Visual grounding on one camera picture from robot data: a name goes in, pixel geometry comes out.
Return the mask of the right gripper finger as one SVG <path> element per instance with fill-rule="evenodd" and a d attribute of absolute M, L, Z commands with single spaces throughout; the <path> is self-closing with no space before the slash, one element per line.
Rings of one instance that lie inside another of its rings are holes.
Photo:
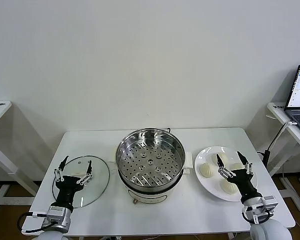
<path fill-rule="evenodd" d="M 217 165 L 218 165 L 218 173 L 225 179 L 235 177 L 235 174 L 231 170 L 228 170 L 225 167 L 225 165 L 224 165 L 222 159 L 220 158 L 219 154 L 216 154 L 216 158 L 217 158 Z"/>
<path fill-rule="evenodd" d="M 241 152 L 237 151 L 237 155 L 238 155 L 242 165 L 244 166 L 244 168 L 238 169 L 237 173 L 244 179 L 251 180 L 254 176 L 254 173 L 252 171 L 253 163 L 248 162 L 247 158 Z"/>

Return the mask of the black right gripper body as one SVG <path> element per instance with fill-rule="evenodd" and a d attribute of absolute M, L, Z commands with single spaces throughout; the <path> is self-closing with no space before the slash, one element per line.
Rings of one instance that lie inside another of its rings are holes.
<path fill-rule="evenodd" d="M 253 174 L 247 173 L 246 169 L 236 169 L 232 171 L 235 176 L 227 178 L 229 183 L 235 184 L 241 194 L 241 201 L 246 201 L 252 198 L 261 198 L 262 195 L 251 183 Z"/>

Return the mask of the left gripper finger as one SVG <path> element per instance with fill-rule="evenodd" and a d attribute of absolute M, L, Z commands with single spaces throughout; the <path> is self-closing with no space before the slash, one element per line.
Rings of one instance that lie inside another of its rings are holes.
<path fill-rule="evenodd" d="M 76 183 L 77 184 L 80 184 L 81 186 L 84 186 L 85 183 L 89 182 L 92 178 L 93 178 L 93 175 L 92 175 L 92 161 L 89 160 L 88 161 L 88 168 L 87 168 L 87 171 L 86 171 L 86 174 L 85 176 L 83 176 L 80 180 L 78 180 Z"/>
<path fill-rule="evenodd" d="M 60 162 L 58 168 L 54 169 L 54 176 L 55 176 L 55 181 L 56 182 L 63 182 L 64 178 L 62 175 L 62 172 L 64 171 L 64 168 L 66 166 L 67 160 L 68 160 L 68 155 Z"/>

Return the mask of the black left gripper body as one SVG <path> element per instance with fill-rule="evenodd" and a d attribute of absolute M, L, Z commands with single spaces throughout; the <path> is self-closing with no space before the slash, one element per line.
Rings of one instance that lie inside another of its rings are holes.
<path fill-rule="evenodd" d="M 56 187 L 59 189 L 56 202 L 72 205 L 75 193 L 82 190 L 82 185 L 79 183 L 81 178 L 64 175 L 62 179 L 56 182 Z"/>

